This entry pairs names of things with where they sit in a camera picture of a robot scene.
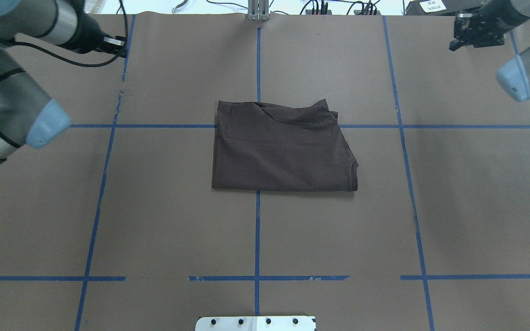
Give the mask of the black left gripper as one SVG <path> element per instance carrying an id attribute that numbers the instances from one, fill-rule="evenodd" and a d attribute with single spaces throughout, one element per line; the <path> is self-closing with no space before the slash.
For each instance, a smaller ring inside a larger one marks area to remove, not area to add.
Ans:
<path id="1" fill-rule="evenodd" d="M 84 11 L 84 0 L 70 0 L 69 4 L 76 13 L 76 30 L 69 40 L 71 51 L 77 54 L 96 51 L 126 58 L 127 39 L 124 36 L 105 36 L 97 21 Z"/>

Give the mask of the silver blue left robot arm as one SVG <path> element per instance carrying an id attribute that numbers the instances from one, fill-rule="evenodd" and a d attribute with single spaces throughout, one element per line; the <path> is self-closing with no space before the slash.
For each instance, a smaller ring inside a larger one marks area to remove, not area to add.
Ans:
<path id="1" fill-rule="evenodd" d="M 110 54 L 110 60 L 95 63 L 99 68 L 125 58 L 127 36 L 111 36 L 85 11 L 83 0 L 0 0 L 0 165 L 21 148 L 42 148 L 71 125 L 71 117 L 8 54 L 13 46 L 39 50 L 72 65 L 88 68 L 27 42 L 30 36 L 76 54 L 95 51 Z"/>

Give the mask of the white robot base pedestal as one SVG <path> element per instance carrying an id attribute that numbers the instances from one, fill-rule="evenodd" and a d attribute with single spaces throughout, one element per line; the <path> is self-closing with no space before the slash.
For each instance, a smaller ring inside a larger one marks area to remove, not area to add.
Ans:
<path id="1" fill-rule="evenodd" d="M 316 331 L 315 316 L 219 316 L 198 319 L 196 331 Z"/>

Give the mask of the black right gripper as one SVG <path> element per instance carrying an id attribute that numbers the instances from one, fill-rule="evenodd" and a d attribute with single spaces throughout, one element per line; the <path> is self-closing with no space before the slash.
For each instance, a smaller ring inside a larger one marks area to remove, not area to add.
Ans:
<path id="1" fill-rule="evenodd" d="M 465 46 L 475 48 L 502 46 L 504 35 L 521 25 L 521 13 L 510 0 L 489 0 L 472 12 L 459 11 L 454 20 L 454 40 L 450 51 Z"/>

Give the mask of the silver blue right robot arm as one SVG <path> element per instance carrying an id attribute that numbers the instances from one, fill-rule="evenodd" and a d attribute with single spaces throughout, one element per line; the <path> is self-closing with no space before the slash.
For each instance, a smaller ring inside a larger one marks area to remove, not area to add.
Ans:
<path id="1" fill-rule="evenodd" d="M 488 0 L 478 9 L 456 14 L 449 49 L 502 46 L 508 32 L 529 20 L 530 0 Z M 498 69 L 496 79 L 513 100 L 530 100 L 530 46 Z"/>

